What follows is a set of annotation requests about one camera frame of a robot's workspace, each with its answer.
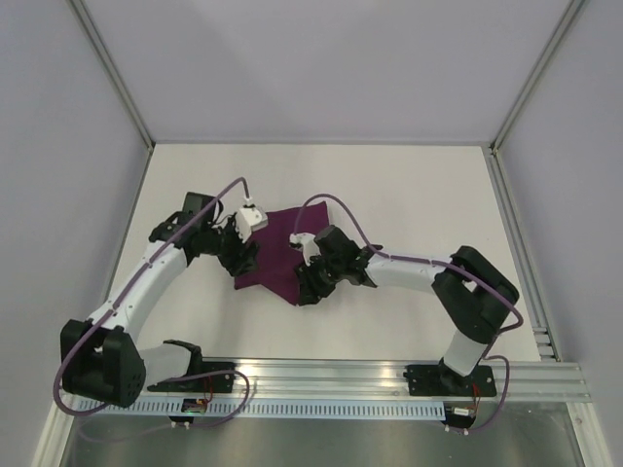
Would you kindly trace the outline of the purple surgical drape cloth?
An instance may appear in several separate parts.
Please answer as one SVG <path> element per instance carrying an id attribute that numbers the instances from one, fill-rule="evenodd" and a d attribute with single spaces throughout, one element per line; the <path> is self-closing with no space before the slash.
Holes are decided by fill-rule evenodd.
<path id="1" fill-rule="evenodd" d="M 236 277 L 236 290 L 263 286 L 291 305 L 299 303 L 300 285 L 295 268 L 304 262 L 304 257 L 289 245 L 299 212 L 299 207 L 268 212 L 269 224 L 251 237 L 259 245 L 257 269 Z"/>

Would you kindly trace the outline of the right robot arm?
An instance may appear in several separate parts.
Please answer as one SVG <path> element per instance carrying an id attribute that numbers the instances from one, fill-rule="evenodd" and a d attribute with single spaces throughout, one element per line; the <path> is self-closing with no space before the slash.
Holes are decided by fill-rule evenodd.
<path id="1" fill-rule="evenodd" d="M 470 246 L 447 260 L 407 257 L 386 253 L 380 245 L 360 247 L 334 225 L 317 234 L 293 233 L 289 243 L 303 254 L 295 268 L 300 305 L 318 304 L 343 281 L 435 295 L 456 327 L 438 371 L 440 385 L 452 394 L 473 383 L 473 370 L 520 298 L 518 289 Z"/>

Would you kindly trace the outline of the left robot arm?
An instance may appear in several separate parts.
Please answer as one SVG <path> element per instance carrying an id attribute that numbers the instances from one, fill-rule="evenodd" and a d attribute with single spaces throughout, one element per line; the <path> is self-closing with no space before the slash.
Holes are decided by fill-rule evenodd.
<path id="1" fill-rule="evenodd" d="M 231 392 L 233 364 L 206 366 L 199 346 L 167 340 L 139 350 L 135 342 L 165 290 L 199 256 L 217 258 L 231 277 L 255 270 L 259 245 L 251 237 L 267 225 L 251 199 L 224 215 L 218 198 L 187 193 L 182 208 L 152 230 L 127 281 L 88 319 L 62 328 L 57 390 L 121 408 L 144 390 Z"/>

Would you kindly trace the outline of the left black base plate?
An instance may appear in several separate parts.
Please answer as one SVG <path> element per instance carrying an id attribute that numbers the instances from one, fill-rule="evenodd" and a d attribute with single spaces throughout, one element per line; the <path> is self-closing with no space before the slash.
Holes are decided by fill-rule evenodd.
<path id="1" fill-rule="evenodd" d="M 216 362 L 201 362 L 194 370 L 189 370 L 187 376 L 196 376 L 205 373 L 215 373 L 225 370 L 234 370 L 236 364 L 234 362 L 216 361 Z M 210 392 L 225 394 L 231 393 L 233 390 L 233 382 L 235 375 L 229 373 L 219 374 L 210 377 L 203 377 L 185 381 L 169 381 L 158 382 L 156 384 L 147 387 L 149 392 L 164 393 L 203 393 Z"/>

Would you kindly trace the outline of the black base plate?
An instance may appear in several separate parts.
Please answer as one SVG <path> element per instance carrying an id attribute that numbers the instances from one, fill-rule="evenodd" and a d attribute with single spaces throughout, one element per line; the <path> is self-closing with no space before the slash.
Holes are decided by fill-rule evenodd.
<path id="1" fill-rule="evenodd" d="M 497 395 L 490 366 L 476 366 L 463 377 L 441 364 L 412 364 L 405 367 L 403 377 L 414 397 L 472 397 L 475 389 L 481 397 Z"/>
<path id="2" fill-rule="evenodd" d="M 194 370 L 189 370 L 187 376 L 196 376 L 205 373 L 215 373 L 225 370 L 234 370 L 236 364 L 234 362 L 216 361 L 216 362 L 201 362 Z M 233 382 L 235 375 L 229 373 L 219 374 L 210 377 L 203 377 L 185 381 L 169 381 L 158 382 L 156 384 L 147 387 L 149 392 L 164 393 L 203 393 L 210 392 L 225 394 L 231 393 L 233 390 Z"/>

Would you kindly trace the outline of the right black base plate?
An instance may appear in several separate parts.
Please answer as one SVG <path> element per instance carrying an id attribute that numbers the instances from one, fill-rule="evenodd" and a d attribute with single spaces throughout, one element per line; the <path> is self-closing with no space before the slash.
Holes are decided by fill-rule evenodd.
<path id="1" fill-rule="evenodd" d="M 476 366 L 463 377 L 441 364 L 412 364 L 405 367 L 403 377 L 414 397 L 472 397 L 475 389 L 481 397 L 497 395 L 490 366 Z"/>

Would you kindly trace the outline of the aluminium mounting rail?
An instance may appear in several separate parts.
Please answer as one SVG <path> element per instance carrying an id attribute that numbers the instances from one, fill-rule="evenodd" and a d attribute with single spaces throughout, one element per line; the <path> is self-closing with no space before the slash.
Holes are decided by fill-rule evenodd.
<path id="1" fill-rule="evenodd" d="M 244 392 L 248 379 L 252 393 L 264 398 L 308 399 L 404 399 L 458 401 L 471 397 L 414 397 L 409 394 L 408 382 L 403 377 L 405 367 L 412 364 L 435 364 L 405 361 L 357 360 L 301 360 L 301 359 L 238 359 L 234 362 L 235 375 L 231 393 Z M 505 365 L 499 360 L 485 362 L 495 377 L 497 395 L 481 397 L 494 400 L 506 395 L 511 401 L 521 402 L 585 402 L 591 396 L 575 363 L 554 360 L 541 362 L 515 362 Z M 149 392 L 144 396 L 200 396 L 203 393 Z"/>

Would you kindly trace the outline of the left aluminium frame post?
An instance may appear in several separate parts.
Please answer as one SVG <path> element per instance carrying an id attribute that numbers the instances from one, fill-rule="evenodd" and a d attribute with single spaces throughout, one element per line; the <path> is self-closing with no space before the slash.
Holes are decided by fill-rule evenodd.
<path id="1" fill-rule="evenodd" d="M 147 149 L 148 153 L 152 154 L 154 152 L 156 142 L 128 89 L 126 81 L 120 73 L 115 59 L 106 45 L 103 35 L 101 34 L 92 16 L 87 2 L 83 0 L 67 0 L 66 4 L 83 30 L 83 33 L 85 34 L 97 61 L 100 64 L 100 67 L 108 78 L 114 92 L 120 99 L 143 145 Z"/>

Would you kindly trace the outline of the aluminium frame post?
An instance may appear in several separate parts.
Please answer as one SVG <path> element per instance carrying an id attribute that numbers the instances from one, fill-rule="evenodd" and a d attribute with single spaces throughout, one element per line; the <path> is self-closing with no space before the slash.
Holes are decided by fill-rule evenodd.
<path id="1" fill-rule="evenodd" d="M 108 78 L 114 92 L 120 99 L 143 145 L 147 149 L 148 153 L 152 154 L 154 152 L 156 142 L 128 89 L 126 81 L 120 73 L 115 59 L 106 45 L 103 35 L 101 34 L 92 16 L 87 2 L 83 0 L 67 0 L 66 4 L 83 30 L 83 33 L 85 34 L 97 61 L 100 64 L 100 67 Z"/>
<path id="2" fill-rule="evenodd" d="M 589 2 L 586 0 L 571 0 L 567 2 L 561 17 L 558 19 L 526 80 L 523 82 L 519 93 L 506 113 L 495 137 L 490 143 L 489 149 L 494 156 L 498 155 L 515 124 L 517 124 L 523 112 L 526 110 L 540 82 L 553 63 L 560 47 L 588 4 Z"/>

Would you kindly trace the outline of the right aluminium frame post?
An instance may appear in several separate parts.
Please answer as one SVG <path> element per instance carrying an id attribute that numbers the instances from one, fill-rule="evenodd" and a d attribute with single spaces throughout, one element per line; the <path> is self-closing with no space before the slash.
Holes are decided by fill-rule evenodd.
<path id="1" fill-rule="evenodd" d="M 588 4 L 589 2 L 586 0 L 571 0 L 567 2 L 561 17 L 558 19 L 526 80 L 523 82 L 519 93 L 506 113 L 495 137 L 490 143 L 489 149 L 494 156 L 498 155 L 515 124 L 517 124 L 523 112 L 526 110 L 540 82 L 553 63 L 560 47 Z"/>

